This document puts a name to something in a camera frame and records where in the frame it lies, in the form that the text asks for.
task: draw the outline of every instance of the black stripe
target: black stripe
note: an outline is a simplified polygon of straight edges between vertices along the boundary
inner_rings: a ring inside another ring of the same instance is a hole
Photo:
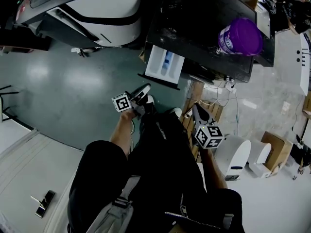
[[[102,33],[101,33],[101,36],[102,36],[103,38],[105,38],[107,41],[109,41],[108,38],[107,38],[106,36],[104,36]]]
[[[114,25],[114,26],[123,26],[123,25],[130,25],[136,22],[140,18],[140,9],[136,11],[130,17],[122,17],[122,18],[97,18],[97,17],[85,17],[74,9],[70,8],[67,4],[60,5],[59,8],[64,10],[70,16],[75,18],[78,21],[87,22],[87,23],[94,23],[94,24],[103,24],[103,25]]]

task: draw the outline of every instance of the hand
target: hand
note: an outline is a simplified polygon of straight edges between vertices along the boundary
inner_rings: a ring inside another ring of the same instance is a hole
[[[136,117],[136,114],[134,113],[133,109],[128,109],[126,111],[123,111],[121,113],[120,118],[123,120],[129,120],[131,121],[132,119],[134,119]]]

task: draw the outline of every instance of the black shorts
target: black shorts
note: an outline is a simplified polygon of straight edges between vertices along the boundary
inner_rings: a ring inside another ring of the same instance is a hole
[[[214,190],[206,184],[207,195],[183,125],[167,115],[157,121],[167,139],[153,117],[145,118],[139,143],[128,161],[113,143],[96,141],[87,146],[69,194],[68,216],[73,231],[85,233],[98,213],[120,195],[129,176],[140,175],[129,198],[134,207],[130,228],[142,227],[142,222],[150,227],[150,221],[156,221],[154,231],[169,232],[172,220],[164,217],[163,210],[175,210],[180,204],[180,191],[184,191],[188,198],[195,199],[191,204],[197,206],[198,215],[204,215],[209,208],[215,208],[212,214],[217,208],[227,208],[226,213],[235,215],[231,229],[244,232],[240,195],[229,189]]]

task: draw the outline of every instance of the person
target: person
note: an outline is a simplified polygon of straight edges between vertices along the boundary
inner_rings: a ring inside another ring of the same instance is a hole
[[[274,31],[290,29],[294,34],[300,34],[310,28],[310,0],[277,0],[276,13],[270,16]]]
[[[69,232],[87,232],[129,177],[139,175],[129,196],[134,213],[126,232],[222,232],[224,215],[232,214],[228,232],[243,233],[242,199],[227,188],[210,150],[200,152],[204,189],[187,131],[178,120],[181,109],[160,114],[151,96],[144,108],[140,139],[131,153],[133,110],[121,113],[110,141],[87,146],[69,193]]]

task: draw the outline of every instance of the wooden pallet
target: wooden pallet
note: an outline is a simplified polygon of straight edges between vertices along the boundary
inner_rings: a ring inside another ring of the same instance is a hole
[[[201,82],[192,82],[190,92],[189,92],[190,98],[186,99],[184,108],[182,110],[182,116],[179,119],[184,125],[185,129],[187,129],[191,152],[194,155],[194,157],[197,159],[197,162],[199,163],[201,162],[201,157],[199,156],[199,148],[198,146],[192,145],[192,138],[191,138],[191,133],[194,129],[194,122],[193,122],[192,116],[190,118],[185,118],[184,114],[187,111],[189,111],[196,102],[200,101],[202,92],[203,92],[203,87],[204,87],[204,84]],[[203,100],[202,102],[203,103],[200,103],[202,107],[210,111],[212,115],[214,116],[215,120],[219,122],[221,114],[223,112],[223,107],[219,104],[209,105],[209,104],[212,104],[212,102],[207,101],[207,100]]]

